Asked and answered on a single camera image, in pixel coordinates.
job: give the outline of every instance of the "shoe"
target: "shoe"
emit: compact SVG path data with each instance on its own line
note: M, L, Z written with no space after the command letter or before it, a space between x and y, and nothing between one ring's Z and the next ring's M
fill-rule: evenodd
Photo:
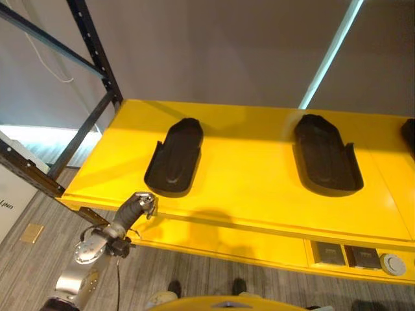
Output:
M173 280L169 283L169 286L167 287L167 290L169 292L173 292L177 295L177 298L181 298L182 296L182 285L180 285L180 282L177 280Z
M244 279L237 277L235 280L233 280L232 295L238 296L242 292L246 292L246 282Z

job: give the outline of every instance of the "fluorescent light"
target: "fluorescent light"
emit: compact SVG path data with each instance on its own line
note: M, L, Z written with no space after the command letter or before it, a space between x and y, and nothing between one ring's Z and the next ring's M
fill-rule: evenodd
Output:
M338 49L342 45L342 42L344 38L346 37L346 34L348 33L351 27L351 24L355 20L357 12L361 8L363 1L364 0L352 0L351 1L350 6L348 10L346 11L346 14L344 15L342 23L337 29L337 32L333 40L331 41L329 49L327 50L326 55L324 56L323 61L320 64L320 67L318 68L316 75L313 78L313 81L310 83L310 86L307 89L307 92L305 92L303 100L301 101L301 104L298 106L298 109L307 109L307 106L309 105L311 99L316 93L318 86L320 85L321 81L326 75L327 70L329 69L331 65L331 62L336 56Z
M67 145L78 132L77 130L66 128L15 125L0 125L0 131L10 139L19 141L21 144L41 144L42 146ZM101 136L99 132L89 132L82 144L95 146L101 139Z

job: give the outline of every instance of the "black cable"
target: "black cable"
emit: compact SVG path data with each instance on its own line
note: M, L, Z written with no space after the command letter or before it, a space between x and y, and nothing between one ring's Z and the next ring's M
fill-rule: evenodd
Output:
M80 233L79 240L81 242L85 241L85 234L88 232L88 230L95 229L95 228L98 228L98 227L103 227L103 226L107 226L107 224L91 225L91 226L87 227L85 230L83 230L83 232Z
M121 291L120 276L119 276L119 259L117 260L117 280L118 280L117 311L119 311L119 296L120 296L120 291Z

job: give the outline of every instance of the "wire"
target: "wire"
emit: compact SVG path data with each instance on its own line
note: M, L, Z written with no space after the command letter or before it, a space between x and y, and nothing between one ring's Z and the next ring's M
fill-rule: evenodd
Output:
M13 9L13 6L8 2L8 0L5 0L5 2L6 2L6 4L8 5L8 7L11 9L11 10L14 10ZM52 71L52 69L51 68L49 68L49 66L45 63L45 61L43 60L43 58L42 58L42 56L40 55L40 53L39 53L39 50L36 48L36 46L35 46L35 44L34 44L34 42L33 42L33 40L32 40L32 38L27 34L27 32L25 32L25 36L26 36L26 38L28 39L28 41L29 41L29 43L30 43L30 45L32 46L32 48L34 49L34 52L36 53L36 55L38 56L38 59L39 59L39 61L40 61L40 63L44 66L44 68L46 68L47 70L48 70L48 72L50 72L59 82L61 82L61 83L70 83L70 82L72 82L73 80L74 80L74 78L70 78L69 80L63 80L63 79L61 79L56 73L54 73L53 71Z
M83 232L80 233L79 240L81 242L85 241L85 234L87 233L88 230L99 228L99 227L104 227L104 226L107 226L107 225L108 224L99 224L99 225L91 225L91 226L87 227L86 229L83 230Z
M119 260L117 260L117 280L118 280L118 294L117 294L117 311L119 311L119 297L121 292L121 285L120 285L120 276L119 276Z

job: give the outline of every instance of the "black plastic tray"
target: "black plastic tray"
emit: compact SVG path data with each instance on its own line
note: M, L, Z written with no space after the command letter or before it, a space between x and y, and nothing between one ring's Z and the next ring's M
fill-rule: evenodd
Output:
M353 143L344 146L334 125L319 115L304 115L294 133L304 187L325 196L347 196L363 188Z
M156 150L144 176L144 182L162 196L180 197L191 188L200 159L203 130L199 121L182 119L173 125Z

